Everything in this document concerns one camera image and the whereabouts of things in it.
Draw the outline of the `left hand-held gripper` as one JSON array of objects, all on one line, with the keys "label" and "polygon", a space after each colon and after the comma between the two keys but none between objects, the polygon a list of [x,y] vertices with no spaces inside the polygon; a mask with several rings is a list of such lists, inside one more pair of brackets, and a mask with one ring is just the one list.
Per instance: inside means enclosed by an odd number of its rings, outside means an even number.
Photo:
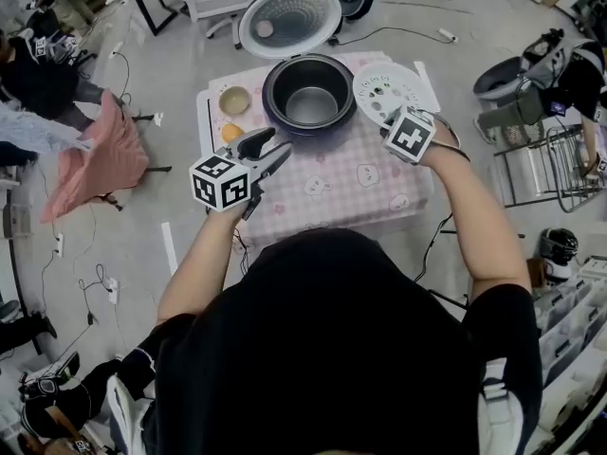
[{"label": "left hand-held gripper", "polygon": [[246,204],[243,218],[247,219],[261,202],[261,177],[275,174],[292,152],[291,141],[276,145],[260,158],[260,175],[257,173],[249,163],[261,156],[264,145],[275,134],[273,127],[243,133],[230,143],[229,150],[220,148],[195,161],[189,168],[193,198],[217,212]]}]

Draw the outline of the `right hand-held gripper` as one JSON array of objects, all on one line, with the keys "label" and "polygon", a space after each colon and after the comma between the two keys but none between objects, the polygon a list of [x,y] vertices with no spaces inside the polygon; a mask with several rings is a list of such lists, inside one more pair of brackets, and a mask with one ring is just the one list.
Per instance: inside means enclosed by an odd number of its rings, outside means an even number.
[{"label": "right hand-held gripper", "polygon": [[418,164],[436,133],[434,115],[422,108],[402,105],[384,121],[382,145],[401,160]]}]

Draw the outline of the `white perforated steamer tray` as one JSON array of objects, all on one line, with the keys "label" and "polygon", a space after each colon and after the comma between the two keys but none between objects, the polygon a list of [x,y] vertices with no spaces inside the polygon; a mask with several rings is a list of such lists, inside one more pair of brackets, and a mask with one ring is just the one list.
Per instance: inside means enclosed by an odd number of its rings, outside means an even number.
[{"label": "white perforated steamer tray", "polygon": [[364,65],[353,79],[359,110],[372,122],[382,125],[403,104],[431,109],[429,91],[408,67],[387,61]]}]

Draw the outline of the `black metal pot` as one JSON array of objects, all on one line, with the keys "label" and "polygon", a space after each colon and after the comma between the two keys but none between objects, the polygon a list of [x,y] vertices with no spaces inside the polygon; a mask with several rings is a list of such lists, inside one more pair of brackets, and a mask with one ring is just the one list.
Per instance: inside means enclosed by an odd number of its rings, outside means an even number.
[{"label": "black metal pot", "polygon": [[339,128],[353,116],[352,72],[322,54],[291,58],[272,67],[262,89],[266,115],[280,129],[314,136]]}]

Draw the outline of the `person's right forearm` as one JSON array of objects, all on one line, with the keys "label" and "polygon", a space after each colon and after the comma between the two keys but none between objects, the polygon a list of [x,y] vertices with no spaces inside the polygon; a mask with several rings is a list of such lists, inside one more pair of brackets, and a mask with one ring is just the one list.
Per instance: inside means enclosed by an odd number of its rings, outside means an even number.
[{"label": "person's right forearm", "polygon": [[431,148],[421,164],[440,178],[451,205],[464,263],[476,300],[499,285],[531,284],[522,245],[504,208],[477,176],[470,162],[453,150]]}]

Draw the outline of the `person's left forearm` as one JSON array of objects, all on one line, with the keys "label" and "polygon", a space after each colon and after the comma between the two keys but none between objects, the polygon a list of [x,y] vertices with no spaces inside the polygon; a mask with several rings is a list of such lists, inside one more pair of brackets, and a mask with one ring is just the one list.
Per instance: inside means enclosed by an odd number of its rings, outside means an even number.
[{"label": "person's left forearm", "polygon": [[157,324],[178,315],[198,315],[222,292],[233,234],[247,205],[210,211],[160,299]]}]

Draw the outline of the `beige bowl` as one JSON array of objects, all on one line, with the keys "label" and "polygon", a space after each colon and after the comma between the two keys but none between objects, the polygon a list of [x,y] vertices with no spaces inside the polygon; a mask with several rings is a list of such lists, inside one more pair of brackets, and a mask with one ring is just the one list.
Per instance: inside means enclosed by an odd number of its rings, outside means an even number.
[{"label": "beige bowl", "polygon": [[222,91],[218,106],[225,115],[237,117],[248,110],[250,103],[251,98],[246,88],[231,86]]}]

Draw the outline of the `pink checked tablecloth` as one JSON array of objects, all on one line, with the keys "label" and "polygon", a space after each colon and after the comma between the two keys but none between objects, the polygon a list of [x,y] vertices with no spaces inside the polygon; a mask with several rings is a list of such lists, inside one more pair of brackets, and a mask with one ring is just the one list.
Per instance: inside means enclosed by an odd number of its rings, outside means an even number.
[{"label": "pink checked tablecloth", "polygon": [[[202,155],[222,147],[221,128],[233,122],[245,131],[269,125],[263,111],[262,84],[271,65],[211,81],[196,98]],[[218,106],[223,90],[242,86],[251,103],[231,118]],[[399,221],[418,214],[433,194],[431,172],[402,162],[383,148],[378,126],[357,111],[328,136],[287,136],[279,132],[269,147],[290,139],[290,158],[264,181],[261,204],[238,225],[249,248],[267,246],[297,232],[325,227],[358,227]]]}]

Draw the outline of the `grey round appliance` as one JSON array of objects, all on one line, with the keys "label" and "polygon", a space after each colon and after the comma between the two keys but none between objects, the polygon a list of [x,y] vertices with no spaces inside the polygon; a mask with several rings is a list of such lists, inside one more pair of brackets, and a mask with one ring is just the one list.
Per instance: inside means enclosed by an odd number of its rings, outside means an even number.
[{"label": "grey round appliance", "polygon": [[520,57],[506,59],[483,73],[473,85],[479,100],[497,101],[513,95],[523,79]]}]

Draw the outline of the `dark blue rice cooker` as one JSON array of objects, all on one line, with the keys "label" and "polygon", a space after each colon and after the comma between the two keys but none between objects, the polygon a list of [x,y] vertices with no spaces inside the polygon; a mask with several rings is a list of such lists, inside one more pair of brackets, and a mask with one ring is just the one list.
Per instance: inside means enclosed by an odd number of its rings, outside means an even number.
[{"label": "dark blue rice cooker", "polygon": [[322,54],[315,49],[334,36],[340,22],[339,0],[254,0],[242,16],[239,37],[248,53],[277,65]]}]

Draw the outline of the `pink cloth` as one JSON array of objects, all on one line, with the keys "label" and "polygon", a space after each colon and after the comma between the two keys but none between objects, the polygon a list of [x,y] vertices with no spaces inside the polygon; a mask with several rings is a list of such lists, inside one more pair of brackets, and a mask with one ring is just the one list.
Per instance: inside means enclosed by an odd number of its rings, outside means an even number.
[{"label": "pink cloth", "polygon": [[43,224],[107,194],[134,188],[148,168],[136,124],[108,90],[101,96],[99,117],[83,138],[92,141],[90,150],[71,148],[58,154],[56,186],[43,209]]}]

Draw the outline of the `brown bag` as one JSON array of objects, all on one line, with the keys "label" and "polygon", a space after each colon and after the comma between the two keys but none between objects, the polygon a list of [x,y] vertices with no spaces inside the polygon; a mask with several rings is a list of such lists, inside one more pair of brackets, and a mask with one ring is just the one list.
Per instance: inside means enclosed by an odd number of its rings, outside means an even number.
[{"label": "brown bag", "polygon": [[534,289],[546,286],[546,263],[543,258],[530,258],[526,260],[531,287]]}]

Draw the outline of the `black and white helmet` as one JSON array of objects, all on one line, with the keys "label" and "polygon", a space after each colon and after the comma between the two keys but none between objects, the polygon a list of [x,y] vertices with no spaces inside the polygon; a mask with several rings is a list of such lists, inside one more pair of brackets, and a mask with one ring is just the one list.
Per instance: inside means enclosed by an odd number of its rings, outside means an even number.
[{"label": "black and white helmet", "polygon": [[570,263],[577,256],[579,241],[567,228],[547,228],[540,237],[540,256],[544,260],[546,278],[550,282],[566,282],[572,276]]}]

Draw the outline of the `person's black shirt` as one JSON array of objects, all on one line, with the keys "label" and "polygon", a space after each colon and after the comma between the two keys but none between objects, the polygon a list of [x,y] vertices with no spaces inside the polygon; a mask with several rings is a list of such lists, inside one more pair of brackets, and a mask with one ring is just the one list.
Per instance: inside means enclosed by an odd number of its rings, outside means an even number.
[{"label": "person's black shirt", "polygon": [[200,314],[123,361],[146,455],[480,455],[491,361],[505,362],[522,455],[543,374],[529,292],[493,286],[454,318],[381,247],[317,229],[267,247]]}]

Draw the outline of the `row of grey storage bins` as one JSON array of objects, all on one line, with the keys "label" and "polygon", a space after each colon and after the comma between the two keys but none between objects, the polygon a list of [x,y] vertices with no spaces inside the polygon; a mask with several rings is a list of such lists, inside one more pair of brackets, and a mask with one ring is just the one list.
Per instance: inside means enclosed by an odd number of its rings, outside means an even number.
[{"label": "row of grey storage bins", "polygon": [[548,448],[607,379],[607,257],[592,256],[535,303],[543,400],[529,452]]}]

